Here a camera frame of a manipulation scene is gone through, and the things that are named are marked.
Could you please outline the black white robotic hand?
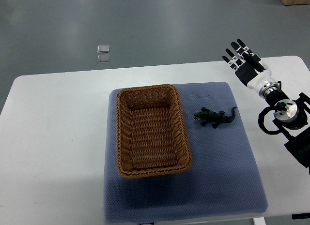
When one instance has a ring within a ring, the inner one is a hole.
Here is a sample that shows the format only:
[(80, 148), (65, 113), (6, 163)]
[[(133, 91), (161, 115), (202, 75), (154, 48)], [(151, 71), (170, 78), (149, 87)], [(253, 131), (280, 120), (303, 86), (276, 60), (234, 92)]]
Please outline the black white robotic hand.
[(237, 78), (262, 98), (280, 91), (280, 84), (271, 77), (271, 70), (245, 43), (237, 39), (231, 49), (225, 49), (223, 60), (233, 69)]

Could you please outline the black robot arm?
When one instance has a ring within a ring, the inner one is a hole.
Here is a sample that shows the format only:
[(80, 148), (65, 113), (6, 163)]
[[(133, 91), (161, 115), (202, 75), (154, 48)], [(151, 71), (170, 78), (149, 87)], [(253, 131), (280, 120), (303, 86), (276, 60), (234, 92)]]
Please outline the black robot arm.
[[(299, 98), (291, 100), (281, 89), (281, 82), (266, 83), (259, 91), (268, 107), (258, 116), (260, 129), (268, 135), (283, 134), (287, 138), (284, 144), (287, 151), (305, 168), (310, 167), (310, 128), (308, 127), (296, 136), (289, 133), (289, 130), (299, 130), (309, 124), (310, 98), (300, 93)], [(265, 127), (264, 118), (272, 111), (274, 114), (273, 123), (277, 130), (270, 131)]]

